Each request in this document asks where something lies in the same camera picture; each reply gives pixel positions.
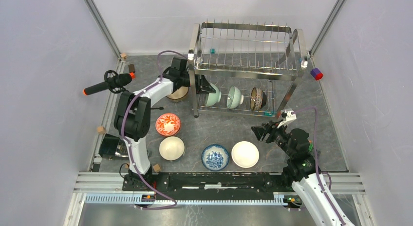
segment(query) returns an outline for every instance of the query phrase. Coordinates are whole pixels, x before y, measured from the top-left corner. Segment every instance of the metal corner post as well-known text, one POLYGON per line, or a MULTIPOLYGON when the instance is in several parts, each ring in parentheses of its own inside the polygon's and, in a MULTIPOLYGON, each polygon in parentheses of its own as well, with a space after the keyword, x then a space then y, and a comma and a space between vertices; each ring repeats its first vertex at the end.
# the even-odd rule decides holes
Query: metal corner post
POLYGON ((89 7, 90 12, 93 15, 93 18, 96 20, 97 25, 99 26, 100 30, 102 31, 103 35, 105 36, 106 40, 108 41, 113 53, 115 56, 120 58, 120 50, 116 45, 108 27, 106 26, 105 21, 103 20, 99 10, 97 9, 93 0, 85 0, 86 5, 89 7))
POLYGON ((325 35, 327 34, 327 31, 330 29, 331 24, 336 19, 336 16, 339 13, 339 11, 342 8, 345 1, 346 0, 337 0, 336 4, 334 4, 333 9, 331 10, 330 14, 328 15, 327 20, 325 21, 323 27, 320 30, 319 35, 317 36, 316 40, 314 41, 313 46, 311 47, 311 49, 309 51, 310 55, 314 55, 314 53, 319 48, 322 40, 324 39, 325 35))

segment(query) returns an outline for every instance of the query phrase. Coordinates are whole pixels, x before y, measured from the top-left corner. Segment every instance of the black cable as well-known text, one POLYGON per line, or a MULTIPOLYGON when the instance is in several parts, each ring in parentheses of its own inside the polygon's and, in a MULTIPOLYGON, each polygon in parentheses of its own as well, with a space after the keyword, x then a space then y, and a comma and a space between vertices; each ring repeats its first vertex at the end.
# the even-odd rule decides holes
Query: black cable
POLYGON ((124 166, 125 164, 129 166, 128 163, 123 163, 123 164, 120 166, 120 168, 119 168, 119 175, 120 175, 122 178, 125 178, 125 176, 122 176, 122 174, 120 173, 120 171, 122 170, 122 168, 123 168, 123 166, 124 166))

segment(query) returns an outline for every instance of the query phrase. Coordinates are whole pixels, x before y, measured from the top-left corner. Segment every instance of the blue floral pattern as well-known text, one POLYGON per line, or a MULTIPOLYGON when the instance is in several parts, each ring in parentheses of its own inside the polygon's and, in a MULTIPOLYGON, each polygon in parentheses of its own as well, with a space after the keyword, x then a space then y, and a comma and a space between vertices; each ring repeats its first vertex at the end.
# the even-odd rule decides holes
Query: blue floral pattern
POLYGON ((221 145, 207 146, 201 155, 202 164, 211 171, 220 171, 229 163, 228 151, 221 145))

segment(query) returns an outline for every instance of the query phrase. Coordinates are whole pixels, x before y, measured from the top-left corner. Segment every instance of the metal dish rack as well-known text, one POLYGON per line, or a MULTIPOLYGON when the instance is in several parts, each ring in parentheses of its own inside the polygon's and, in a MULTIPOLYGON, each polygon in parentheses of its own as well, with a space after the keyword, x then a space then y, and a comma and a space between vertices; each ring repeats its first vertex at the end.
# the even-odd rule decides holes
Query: metal dish rack
POLYGON ((195 117, 198 117, 199 111, 278 117, 278 112, 284 109, 302 81, 308 56, 301 29, 291 32, 288 26, 273 24, 207 21, 194 25, 188 62, 195 117), (296 41, 300 51, 299 59, 294 54, 296 41), (220 102, 212 107, 205 106, 205 95, 196 94, 195 75, 205 75, 220 89, 220 102), (292 82, 278 107, 274 80, 292 82), (232 85, 241 90, 244 103, 235 109, 227 109, 226 97, 232 85), (260 87, 268 98, 267 104, 259 111, 251 111, 249 108, 253 87, 260 87))

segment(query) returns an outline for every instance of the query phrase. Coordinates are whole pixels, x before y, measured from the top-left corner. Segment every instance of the red plate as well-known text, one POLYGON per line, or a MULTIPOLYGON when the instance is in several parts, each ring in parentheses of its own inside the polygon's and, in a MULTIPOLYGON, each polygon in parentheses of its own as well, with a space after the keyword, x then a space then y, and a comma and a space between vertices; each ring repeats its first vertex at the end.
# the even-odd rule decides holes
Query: red plate
POLYGON ((181 129, 181 120, 172 113, 160 116, 155 123, 156 131, 165 137, 176 135, 181 129))

